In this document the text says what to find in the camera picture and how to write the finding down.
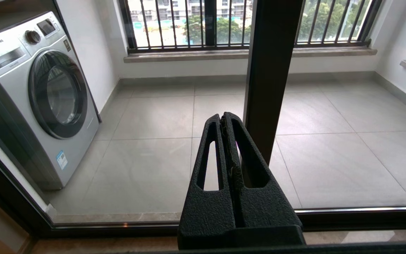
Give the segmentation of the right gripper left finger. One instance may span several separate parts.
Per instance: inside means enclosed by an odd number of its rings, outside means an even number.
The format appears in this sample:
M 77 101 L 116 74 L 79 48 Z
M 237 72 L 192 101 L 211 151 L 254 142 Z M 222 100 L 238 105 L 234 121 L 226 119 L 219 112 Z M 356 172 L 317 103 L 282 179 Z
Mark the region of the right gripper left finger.
M 204 190 L 210 144 L 215 144 L 218 190 Z M 219 114 L 204 124 L 187 190 L 180 226 L 234 226 L 233 204 L 227 172 L 227 159 Z

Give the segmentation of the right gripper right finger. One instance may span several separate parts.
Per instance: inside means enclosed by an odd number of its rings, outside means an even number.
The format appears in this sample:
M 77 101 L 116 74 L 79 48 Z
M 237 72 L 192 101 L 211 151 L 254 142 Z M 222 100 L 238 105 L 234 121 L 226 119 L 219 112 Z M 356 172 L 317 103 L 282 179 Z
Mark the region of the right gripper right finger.
M 302 226 L 243 122 L 231 112 L 224 113 L 224 150 L 237 226 Z

